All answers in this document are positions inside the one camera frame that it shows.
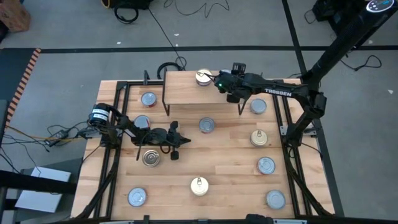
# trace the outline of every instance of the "concrete floor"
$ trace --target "concrete floor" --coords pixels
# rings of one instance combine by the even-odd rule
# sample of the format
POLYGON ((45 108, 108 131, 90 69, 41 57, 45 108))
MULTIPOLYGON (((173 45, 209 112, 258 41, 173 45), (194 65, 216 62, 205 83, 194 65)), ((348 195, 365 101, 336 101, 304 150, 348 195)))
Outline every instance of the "concrete floor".
MULTIPOLYGON (((202 13, 181 16, 173 7, 164 9, 163 2, 155 0, 151 9, 171 41, 179 46, 293 45, 280 0, 229 0, 229 12, 215 7, 208 19, 202 13)), ((178 6, 184 12, 191 12, 203 2, 225 4, 222 0, 191 0, 179 1, 178 6)), ((315 0, 288 2, 300 45, 329 45, 332 30, 328 24, 309 25, 303 19, 304 12, 315 0)), ((8 35, 1 48, 169 46, 148 11, 140 11, 137 22, 125 26, 97 0, 73 3, 25 0, 24 5, 32 14, 31 29, 8 35)), ((373 45, 398 45, 397 16, 370 38, 373 45)), ((308 69, 321 54, 303 52, 308 69)), ((345 215, 398 220, 398 122, 395 119, 398 51, 357 51, 344 61, 356 67, 372 54, 382 60, 382 68, 353 72, 339 63, 322 80, 321 90, 328 97, 322 123, 345 215)), ((180 55, 187 59, 188 70, 202 67, 218 70, 230 68, 233 62, 244 62, 248 72, 264 72, 266 78, 284 78, 300 72, 294 51, 180 52, 180 55)), ((51 124, 71 126, 84 121, 95 102, 101 80, 141 79, 144 70, 155 78, 160 64, 174 60, 173 52, 42 54, 11 126, 32 135, 46 136, 46 127, 51 124)), ((21 147, 10 145, 4 149, 18 169, 33 166, 21 147)), ((44 166, 81 158, 85 142, 51 149, 47 153, 38 145, 29 145, 36 163, 44 166)), ((9 170, 3 162, 0 168, 9 170)), ((64 216, 29 220, 29 223, 44 223, 64 216)))

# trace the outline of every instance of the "wooden tabletop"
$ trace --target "wooden tabletop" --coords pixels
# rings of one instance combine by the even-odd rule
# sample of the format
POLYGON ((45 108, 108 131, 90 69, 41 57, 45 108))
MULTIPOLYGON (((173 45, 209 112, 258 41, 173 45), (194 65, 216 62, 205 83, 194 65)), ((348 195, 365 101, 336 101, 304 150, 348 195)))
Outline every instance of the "wooden tabletop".
MULTIPOLYGON (((194 73, 181 72, 184 75, 194 73)), ((286 81, 299 83, 297 79, 286 81)), ((97 103, 113 104, 116 83, 117 81, 101 82, 97 103)), ((202 91, 203 88, 210 89, 198 86, 194 78, 192 83, 196 85, 195 87, 190 85, 192 93, 194 89, 198 91, 202 91)), ((218 91, 215 93, 213 98, 224 97, 226 100, 226 95, 218 91)), ((120 108, 123 96, 121 93, 120 108)), ((178 149, 180 159, 177 161, 171 161, 169 155, 159 151, 160 164, 151 168, 145 166, 141 160, 135 160, 137 146, 124 136, 113 203, 113 220, 142 220, 144 215, 150 215, 150 219, 154 220, 239 219, 245 218, 248 213, 258 213, 273 218, 294 217, 275 110, 270 95, 252 96, 241 116, 238 115, 236 105, 215 103, 171 105, 170 116, 167 116, 161 103, 161 96, 161 86, 132 86, 127 115, 131 119, 141 114, 147 115, 152 122, 151 128, 167 129, 171 121, 178 121, 179 132, 192 142, 178 149), (158 101, 153 108, 145 108, 140 102, 141 95, 147 91, 157 95, 158 101), (250 101, 255 98, 266 101, 267 110, 264 114, 250 112, 250 101), (207 116, 213 118, 216 123, 216 128, 211 134, 201 133, 198 127, 199 120, 207 116), (256 129, 262 129, 268 135, 268 142, 264 148, 253 147, 249 141, 250 134, 256 129), (262 175, 256 169, 258 159, 264 156, 273 158, 276 163, 272 175, 262 175), (190 190, 191 181, 198 176, 206 178, 210 185, 207 194, 202 197, 195 196, 190 190), (147 200, 139 208, 132 207, 127 202, 127 195, 134 187, 142 187, 147 192, 147 200), (266 194, 274 189, 282 191, 285 195, 286 206, 282 210, 273 210, 266 205, 266 194)), ((182 94, 178 98, 186 101, 186 96, 182 94)), ((282 100, 279 102, 281 113, 284 114, 282 100)), ((289 106, 292 118, 296 121, 302 109, 294 99, 289 99, 289 106)), ((88 141, 85 156, 98 146, 99 141, 99 139, 88 141)), ((317 147, 314 138, 305 136, 303 142, 317 147)), ((148 149, 159 150, 156 147, 144 146, 141 155, 148 149)), ((307 146, 299 147, 299 151, 308 188, 324 208, 333 213, 319 153, 307 146)), ((72 209, 73 217, 81 213, 97 191, 103 156, 104 149, 99 148, 82 165, 72 209)), ((301 192, 297 186, 296 189, 300 211, 304 214, 301 192)), ((102 215, 107 198, 106 192, 102 215)))

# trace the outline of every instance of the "wire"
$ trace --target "wire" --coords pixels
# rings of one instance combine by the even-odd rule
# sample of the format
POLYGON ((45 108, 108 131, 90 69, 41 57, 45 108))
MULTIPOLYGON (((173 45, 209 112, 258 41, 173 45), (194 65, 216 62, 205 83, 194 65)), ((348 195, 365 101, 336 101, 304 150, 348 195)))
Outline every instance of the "wire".
POLYGON ((161 24, 159 23, 159 21, 156 19, 156 17, 154 16, 154 14, 152 13, 152 11, 151 11, 151 9, 150 9, 149 7, 148 7, 148 10, 149 10, 151 16, 155 19, 157 25, 159 25, 159 27, 160 27, 160 29, 162 30, 162 32, 163 32, 164 36, 166 37, 167 41, 168 41, 169 44, 172 46, 172 48, 173 48, 175 54, 177 55, 177 59, 180 59, 182 68, 185 70, 185 66, 187 65, 187 60, 186 60, 184 57, 181 57, 181 56, 178 54, 177 49, 174 47, 174 45, 173 45, 173 43, 170 41, 169 37, 167 37, 167 34, 166 34, 166 32, 163 30, 162 25, 161 25, 161 24))
POLYGON ((313 24, 315 21, 316 21, 316 19, 317 18, 315 18, 313 21, 308 21, 308 19, 307 19, 307 13, 309 13, 310 11, 312 11, 312 9, 310 9, 310 10, 308 10, 307 12, 305 12, 304 13, 304 19, 305 19, 305 21, 307 22, 307 24, 313 24))
POLYGON ((89 156, 91 156, 95 151, 97 151, 97 149, 100 148, 100 147, 101 147, 101 145, 97 146, 91 153, 89 153, 89 154, 83 159, 83 162, 81 162, 81 163, 84 163, 85 160, 86 160, 89 156))
POLYGON ((188 13, 188 14, 185 14, 185 13, 181 12, 181 11, 178 9, 178 7, 177 7, 177 0, 166 0, 166 1, 164 2, 164 4, 163 4, 163 7, 164 7, 164 8, 170 7, 173 3, 174 3, 174 6, 175 6, 175 9, 177 10, 177 12, 180 13, 181 15, 183 15, 183 16, 191 16, 191 15, 194 15, 195 13, 199 12, 202 8, 205 8, 205 18, 207 18, 207 17, 210 15, 210 12, 211 12, 211 10, 213 9, 213 7, 214 7, 215 5, 219 5, 219 6, 223 7, 225 10, 229 11, 229 4, 228 4, 228 1, 227 1, 227 0, 225 0, 226 7, 223 6, 223 5, 220 4, 220 3, 213 3, 213 4, 210 6, 210 10, 209 10, 209 12, 208 12, 207 14, 206 14, 207 2, 204 3, 204 4, 203 4, 199 9, 197 9, 196 11, 194 11, 194 12, 192 12, 192 13, 188 13))
POLYGON ((170 153, 170 151, 172 150, 172 148, 169 146, 169 150, 168 151, 164 151, 162 146, 160 146, 160 150, 164 153, 164 154, 168 154, 170 153))
MULTIPOLYGON (((301 143, 301 144, 304 145, 304 146, 307 146, 307 147, 309 147, 309 148, 311 148, 311 149, 313 149, 313 150, 315 150, 315 151, 317 151, 317 152, 319 153, 321 159, 323 159, 323 154, 322 154, 321 151, 319 151, 317 148, 312 147, 312 146, 310 146, 310 145, 308 145, 308 144, 305 144, 305 143, 301 143)), ((292 148, 292 147, 289 147, 288 155, 289 155, 290 158, 294 158, 294 155, 292 156, 292 151, 293 151, 293 148, 292 148)))
POLYGON ((5 150, 4 150, 2 147, 0 147, 0 149, 2 150, 2 152, 4 153, 4 155, 9 159, 9 161, 8 161, 8 159, 6 159, 6 158, 4 157, 4 155, 0 154, 0 156, 11 166, 12 172, 16 171, 18 174, 20 174, 20 172, 14 167, 14 164, 12 163, 12 160, 10 159, 10 157, 7 156, 5 150))
POLYGON ((361 66, 358 66, 358 67, 356 67, 356 68, 353 68, 353 67, 349 66, 347 63, 345 63, 345 62, 342 61, 342 60, 340 60, 340 62, 342 62, 345 66, 347 66, 348 68, 354 70, 355 72, 357 72, 359 69, 364 68, 364 67, 367 67, 367 68, 381 68, 381 65, 382 65, 381 60, 380 60, 377 56, 375 56, 375 55, 370 55, 370 56, 368 57, 368 59, 366 59, 365 64, 363 64, 363 65, 361 65, 361 66), (380 65, 376 65, 376 66, 368 65, 368 62, 369 62, 369 60, 370 60, 371 57, 377 59, 377 60, 379 61, 380 65))

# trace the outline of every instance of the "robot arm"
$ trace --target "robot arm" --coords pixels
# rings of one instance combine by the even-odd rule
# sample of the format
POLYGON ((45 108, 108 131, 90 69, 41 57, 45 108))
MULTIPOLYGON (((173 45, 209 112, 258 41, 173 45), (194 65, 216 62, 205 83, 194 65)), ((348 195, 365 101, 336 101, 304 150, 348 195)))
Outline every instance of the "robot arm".
POLYGON ((101 134, 101 145, 104 147, 118 148, 121 145, 118 138, 122 133, 130 136, 131 142, 139 146, 137 160, 141 146, 167 146, 172 148, 171 159, 178 159, 178 149, 182 144, 191 140, 184 138, 177 132, 178 122, 173 121, 170 129, 166 131, 163 128, 139 128, 134 122, 124 114, 121 114, 117 108, 105 103, 94 105, 93 111, 89 115, 88 125, 97 129, 101 134), (109 118, 113 117, 117 125, 112 126, 109 118))

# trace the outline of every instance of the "tin can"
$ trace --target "tin can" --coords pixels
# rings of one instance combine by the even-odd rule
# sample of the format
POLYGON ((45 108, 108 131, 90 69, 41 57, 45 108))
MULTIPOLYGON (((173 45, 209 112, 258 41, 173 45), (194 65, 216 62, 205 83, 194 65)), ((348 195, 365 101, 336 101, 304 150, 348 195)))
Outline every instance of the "tin can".
POLYGON ((203 196, 209 189, 209 183, 203 177, 197 177, 191 182, 191 190, 196 196, 203 196))
POLYGON ((150 119, 148 118, 148 116, 140 115, 134 119, 134 125, 138 128, 149 128, 150 119))
POLYGON ((262 114, 267 109, 267 103, 262 99, 254 99, 250 104, 250 110, 255 114, 262 114))
POLYGON ((147 194, 145 190, 140 187, 130 190, 129 195, 127 196, 129 204, 133 207, 142 206, 145 203, 146 199, 147 194))
POLYGON ((195 75, 197 84, 200 86, 207 86, 211 83, 211 78, 205 75, 205 73, 212 75, 210 70, 204 68, 197 71, 197 74, 195 75))
POLYGON ((160 155, 155 150, 148 150, 142 155, 142 162, 149 167, 155 167, 160 162, 160 155))
POLYGON ((216 123, 211 118, 202 118, 199 121, 200 131, 205 134, 211 133, 214 130, 215 126, 216 126, 216 123))
POLYGON ((267 194, 266 203, 272 209, 282 209, 286 204, 285 196, 280 190, 271 190, 267 194))
POLYGON ((275 171, 275 162, 270 157, 263 157, 257 162, 257 169, 262 174, 272 174, 275 171))
POLYGON ((255 130, 250 136, 250 142, 253 146, 262 147, 268 141, 267 134, 263 130, 255 130))
POLYGON ((141 96, 141 103, 148 108, 156 105, 156 95, 153 92, 144 93, 141 96))

